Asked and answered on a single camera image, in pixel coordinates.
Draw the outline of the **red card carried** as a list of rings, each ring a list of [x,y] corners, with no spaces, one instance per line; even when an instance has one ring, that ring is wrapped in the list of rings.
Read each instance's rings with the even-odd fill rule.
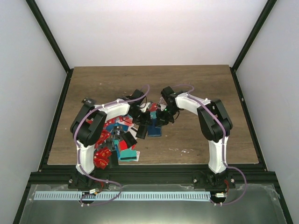
[[[152,103],[150,108],[149,108],[149,111],[150,112],[155,112],[157,110],[158,106],[156,103]]]

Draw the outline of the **blue leather card holder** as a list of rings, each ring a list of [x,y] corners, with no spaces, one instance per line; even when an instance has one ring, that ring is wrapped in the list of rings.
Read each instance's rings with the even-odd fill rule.
[[[161,137],[162,136],[162,128],[157,127],[155,125],[151,125],[147,127],[148,137]]]

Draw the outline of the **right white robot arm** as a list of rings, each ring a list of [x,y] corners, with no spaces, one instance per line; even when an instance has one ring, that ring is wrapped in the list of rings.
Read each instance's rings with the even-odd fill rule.
[[[232,121],[221,100],[209,100],[195,97],[190,91],[175,92],[171,87],[165,87],[161,96],[166,102],[165,108],[156,112],[156,126],[165,126],[174,123],[174,115],[181,110],[196,114],[199,119],[203,136],[208,140],[209,163],[211,174],[208,175],[208,184],[218,188],[224,183],[223,173],[228,165],[226,162],[226,147]]]

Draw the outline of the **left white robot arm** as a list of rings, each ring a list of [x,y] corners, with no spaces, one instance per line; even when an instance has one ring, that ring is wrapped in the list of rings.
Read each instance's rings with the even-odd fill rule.
[[[133,124],[138,126],[152,124],[150,112],[141,105],[148,93],[149,91],[136,89],[130,96],[101,105],[97,105],[91,98],[82,100],[83,106],[73,121],[70,132],[77,147],[76,169],[81,174],[79,183],[84,188],[89,189],[95,184],[95,176],[91,174],[95,168],[94,146],[107,121],[128,115],[133,119]]]

